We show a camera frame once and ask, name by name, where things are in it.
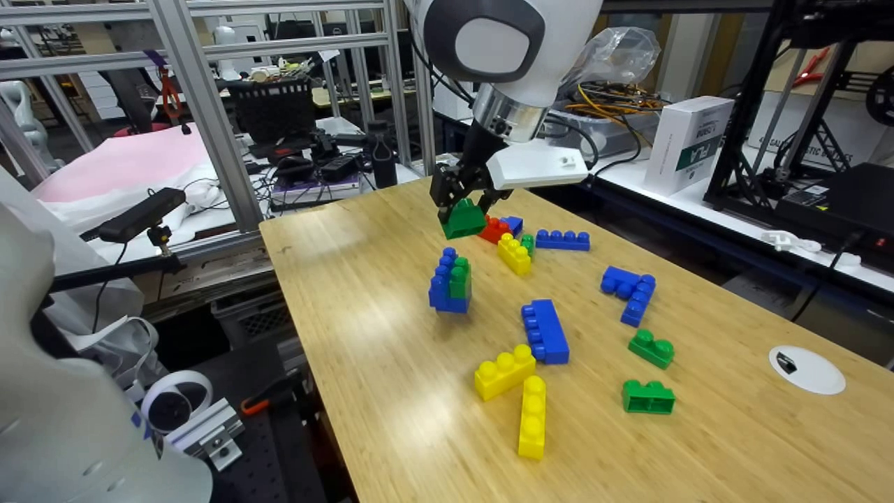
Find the wooden table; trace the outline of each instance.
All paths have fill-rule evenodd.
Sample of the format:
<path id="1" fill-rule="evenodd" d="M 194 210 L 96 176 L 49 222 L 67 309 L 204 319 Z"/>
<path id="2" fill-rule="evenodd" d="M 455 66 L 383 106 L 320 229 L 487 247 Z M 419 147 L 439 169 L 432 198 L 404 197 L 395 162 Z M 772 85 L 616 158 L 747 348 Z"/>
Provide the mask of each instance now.
<path id="1" fill-rule="evenodd" d="M 514 277 L 480 239 L 469 319 L 436 317 L 429 281 L 446 249 L 429 183 L 285 217 L 263 239 L 307 349 L 362 500 L 891 500 L 894 379 L 724 289 L 693 277 L 531 193 L 499 217 L 529 229 L 588 229 L 596 253 L 539 253 Z M 627 349 L 608 267 L 661 282 L 647 327 L 676 344 L 655 370 Z M 517 460 L 521 391 L 478 402 L 474 370 L 522 341 L 521 306 L 557 300 L 574 348 L 548 380 L 548 457 Z M 846 374 L 813 397 L 768 366 L 796 344 Z M 673 416 L 631 416 L 622 383 L 663 380 Z"/>

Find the white box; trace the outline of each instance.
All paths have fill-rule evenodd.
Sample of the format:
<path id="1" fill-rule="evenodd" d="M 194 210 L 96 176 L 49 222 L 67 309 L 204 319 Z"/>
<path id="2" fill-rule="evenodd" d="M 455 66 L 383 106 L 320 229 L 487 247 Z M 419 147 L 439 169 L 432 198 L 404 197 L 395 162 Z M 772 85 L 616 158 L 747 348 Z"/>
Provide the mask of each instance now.
<path id="1" fill-rule="evenodd" d="M 712 173 L 732 115 L 732 98 L 703 95 L 663 110 L 647 183 L 680 193 Z"/>

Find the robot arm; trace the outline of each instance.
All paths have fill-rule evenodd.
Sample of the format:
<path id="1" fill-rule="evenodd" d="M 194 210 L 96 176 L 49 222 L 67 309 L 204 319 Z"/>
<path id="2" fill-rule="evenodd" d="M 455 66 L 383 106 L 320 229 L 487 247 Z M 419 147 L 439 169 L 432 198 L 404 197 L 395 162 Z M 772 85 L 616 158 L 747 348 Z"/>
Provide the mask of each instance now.
<path id="1" fill-rule="evenodd" d="M 412 11 L 429 60 L 451 78 L 485 85 L 464 158 L 436 172 L 432 197 L 441 222 L 474 190 L 485 190 L 478 207 L 487 212 L 508 197 L 487 162 L 506 142 L 531 141 L 588 46 L 601 0 L 418 0 Z"/>

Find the pink object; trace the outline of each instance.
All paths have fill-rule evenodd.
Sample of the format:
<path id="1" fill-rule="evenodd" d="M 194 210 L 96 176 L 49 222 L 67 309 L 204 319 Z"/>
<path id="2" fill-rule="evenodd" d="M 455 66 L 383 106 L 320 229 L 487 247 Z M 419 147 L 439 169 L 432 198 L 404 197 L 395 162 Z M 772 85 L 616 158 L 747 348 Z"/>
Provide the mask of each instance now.
<path id="1" fill-rule="evenodd" d="M 96 152 L 57 172 L 31 193 L 42 201 L 85 201 L 120 190 L 180 186 L 208 159 L 198 130 L 109 138 Z"/>

